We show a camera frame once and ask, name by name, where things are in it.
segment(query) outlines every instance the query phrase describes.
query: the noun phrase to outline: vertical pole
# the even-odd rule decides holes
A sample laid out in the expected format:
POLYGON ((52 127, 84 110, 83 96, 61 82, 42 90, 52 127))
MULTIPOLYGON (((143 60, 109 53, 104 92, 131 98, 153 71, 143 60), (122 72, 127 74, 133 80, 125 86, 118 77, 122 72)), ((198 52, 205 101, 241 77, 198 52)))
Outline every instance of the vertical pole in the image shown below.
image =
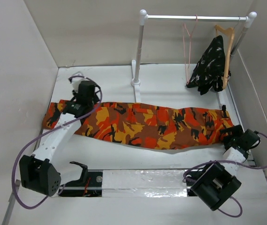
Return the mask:
POLYGON ((235 45, 233 46, 231 53, 230 53, 230 60, 232 60, 233 56, 235 55, 235 53, 237 52, 238 47, 240 46, 243 38, 246 35, 246 32, 248 31, 248 29, 250 28, 251 24, 253 23, 254 19, 256 18, 257 14, 256 12, 251 12, 249 13, 248 17, 247 17, 247 21, 244 24, 244 27, 240 33, 240 36, 238 37, 235 45))
POLYGON ((141 51, 142 51, 142 41, 143 41, 143 32, 144 32, 144 24, 147 20, 147 12, 146 10, 142 9, 140 11, 140 30, 139 30, 139 41, 138 41, 138 48, 137 48, 137 56, 136 56, 136 64, 135 64, 135 73, 134 79, 132 80, 132 85, 139 85, 139 72, 140 72, 140 63, 141 63, 141 51))

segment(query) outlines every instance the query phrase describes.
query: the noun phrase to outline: wooden hanger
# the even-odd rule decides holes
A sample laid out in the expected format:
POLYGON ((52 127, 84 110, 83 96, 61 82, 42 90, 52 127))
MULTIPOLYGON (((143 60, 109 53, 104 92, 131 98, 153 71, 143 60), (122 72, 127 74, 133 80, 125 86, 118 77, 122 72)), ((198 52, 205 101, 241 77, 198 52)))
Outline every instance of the wooden hanger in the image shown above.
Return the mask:
POLYGON ((225 89, 227 86, 227 82, 228 82, 230 52, 231 52, 231 47, 233 44, 233 39, 235 38, 235 30, 232 27, 229 27, 228 29, 225 30, 219 25, 216 25, 215 29, 216 29, 217 36, 218 36, 218 31, 220 31, 221 33, 225 34, 229 38, 227 53, 225 55, 225 70, 224 70, 224 77, 223 77, 223 89, 225 89))

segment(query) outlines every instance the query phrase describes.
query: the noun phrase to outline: orange camouflage fabric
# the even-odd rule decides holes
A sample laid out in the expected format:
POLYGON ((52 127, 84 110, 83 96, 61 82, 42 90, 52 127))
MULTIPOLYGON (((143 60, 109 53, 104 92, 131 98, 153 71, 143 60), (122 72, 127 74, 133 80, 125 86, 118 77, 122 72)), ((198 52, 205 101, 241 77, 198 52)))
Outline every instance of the orange camouflage fabric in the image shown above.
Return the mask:
MULTIPOLYGON (((51 103, 43 128, 55 127, 66 100, 51 103)), ((172 109, 142 103, 105 102, 82 120, 77 135, 149 149, 184 149, 220 143, 220 130, 232 127, 227 111, 172 109)))

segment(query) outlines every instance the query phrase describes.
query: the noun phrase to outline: camouflage pants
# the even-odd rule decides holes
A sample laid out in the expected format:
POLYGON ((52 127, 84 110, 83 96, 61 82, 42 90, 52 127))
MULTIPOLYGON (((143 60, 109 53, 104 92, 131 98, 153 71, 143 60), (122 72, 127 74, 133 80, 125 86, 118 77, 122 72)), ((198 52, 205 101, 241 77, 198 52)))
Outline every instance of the camouflage pants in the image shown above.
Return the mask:
MULTIPOLYGON (((54 128, 65 102, 51 103, 43 128, 54 128)), ((83 122, 76 134, 166 150, 219 143, 223 139, 220 130, 232 126, 228 112, 222 110, 105 102, 83 122)))

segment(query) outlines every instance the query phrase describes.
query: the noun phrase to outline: hanging garment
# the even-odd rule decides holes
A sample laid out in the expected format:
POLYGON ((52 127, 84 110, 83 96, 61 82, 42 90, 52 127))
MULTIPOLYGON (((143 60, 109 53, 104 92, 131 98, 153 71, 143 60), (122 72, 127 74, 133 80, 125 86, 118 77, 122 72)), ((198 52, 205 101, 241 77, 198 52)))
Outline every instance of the hanging garment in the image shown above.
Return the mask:
POLYGON ((224 70, 225 53, 223 37, 219 35, 213 39, 207 50, 203 53, 186 86, 188 88, 198 87, 201 95, 207 93, 211 88, 215 91, 222 91, 224 70))
MULTIPOLYGON (((65 106, 65 100, 51 103, 43 120, 43 128, 54 128, 65 106)), ((220 130, 232 126, 225 109, 171 109, 141 103, 106 102, 82 120, 76 134, 166 150, 219 143, 224 137, 220 130)))

